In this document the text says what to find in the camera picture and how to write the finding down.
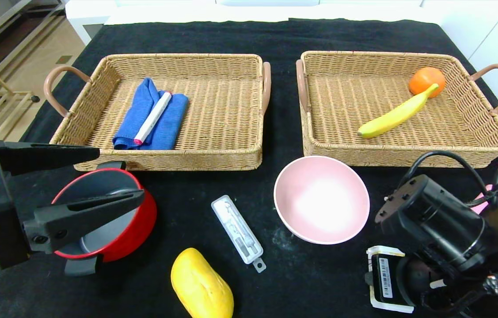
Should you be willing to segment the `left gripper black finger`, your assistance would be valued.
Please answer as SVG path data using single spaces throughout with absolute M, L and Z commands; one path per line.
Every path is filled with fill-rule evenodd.
M 36 209 L 34 219 L 25 221 L 23 228 L 31 250 L 51 254 L 137 209 L 143 201 L 143 189 L 128 189 L 52 204 Z
M 16 176 L 85 163 L 97 159 L 100 152 L 88 146 L 0 140 L 0 165 L 2 170 Z

